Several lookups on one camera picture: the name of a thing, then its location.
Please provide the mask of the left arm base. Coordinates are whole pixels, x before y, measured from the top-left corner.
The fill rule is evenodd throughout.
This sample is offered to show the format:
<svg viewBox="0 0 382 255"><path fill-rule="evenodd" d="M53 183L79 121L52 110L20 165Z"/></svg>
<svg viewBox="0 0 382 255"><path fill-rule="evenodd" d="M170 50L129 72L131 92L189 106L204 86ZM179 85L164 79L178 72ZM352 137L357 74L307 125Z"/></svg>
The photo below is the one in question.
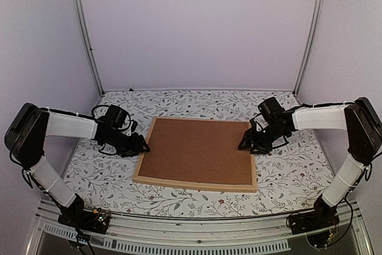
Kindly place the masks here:
<svg viewBox="0 0 382 255"><path fill-rule="evenodd" d="M88 211L81 206L69 207L63 209L58 217L58 222L62 225L104 235L109 227L110 213L101 208Z"/></svg>

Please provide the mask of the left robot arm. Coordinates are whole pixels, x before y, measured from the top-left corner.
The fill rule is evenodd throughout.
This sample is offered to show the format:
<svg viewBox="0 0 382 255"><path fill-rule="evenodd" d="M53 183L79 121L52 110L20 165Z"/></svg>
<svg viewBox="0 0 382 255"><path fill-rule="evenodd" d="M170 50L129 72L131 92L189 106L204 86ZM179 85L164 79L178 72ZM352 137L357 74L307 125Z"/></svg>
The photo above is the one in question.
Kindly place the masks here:
<svg viewBox="0 0 382 255"><path fill-rule="evenodd" d="M143 135L135 131L137 122L115 105L107 105L99 118L80 113L37 107L25 103L4 136L10 159L27 173L26 181L35 181L44 193L66 208L65 216L75 227L82 228L88 213L80 208L83 201L68 187L47 161L44 151L47 137L68 137L95 141L101 148L111 146L122 158L149 152Z"/></svg>

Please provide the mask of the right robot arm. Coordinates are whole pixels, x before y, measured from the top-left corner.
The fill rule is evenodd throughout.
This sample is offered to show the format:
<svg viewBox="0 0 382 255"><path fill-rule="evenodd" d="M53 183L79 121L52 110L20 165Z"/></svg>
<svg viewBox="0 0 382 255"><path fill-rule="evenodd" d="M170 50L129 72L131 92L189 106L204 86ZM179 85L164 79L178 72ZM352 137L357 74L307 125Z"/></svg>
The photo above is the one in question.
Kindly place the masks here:
<svg viewBox="0 0 382 255"><path fill-rule="evenodd" d="M372 162L381 155L381 120L366 97L353 102L300 105L284 109L275 97L258 106L267 126L261 127L255 118L244 132L238 148L253 155L267 155L275 149L273 143L286 140L295 131L343 130L347 132L349 148L343 165L332 183L315 202L309 214L309 224L322 228L331 220L330 208L336 207L347 193L356 187L362 175L369 175Z"/></svg>

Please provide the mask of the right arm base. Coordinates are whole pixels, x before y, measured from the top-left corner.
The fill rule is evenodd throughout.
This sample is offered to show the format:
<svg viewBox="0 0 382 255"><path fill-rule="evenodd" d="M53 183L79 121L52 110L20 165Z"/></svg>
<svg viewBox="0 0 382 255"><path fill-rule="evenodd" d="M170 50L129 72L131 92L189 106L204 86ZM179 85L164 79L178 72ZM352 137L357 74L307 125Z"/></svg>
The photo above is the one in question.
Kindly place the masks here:
<svg viewBox="0 0 382 255"><path fill-rule="evenodd" d="M339 216L336 211L321 213L310 211L306 213L291 213L286 218L286 226L290 228L293 235L306 234L308 243L314 248L326 248L331 243L337 232Z"/></svg>

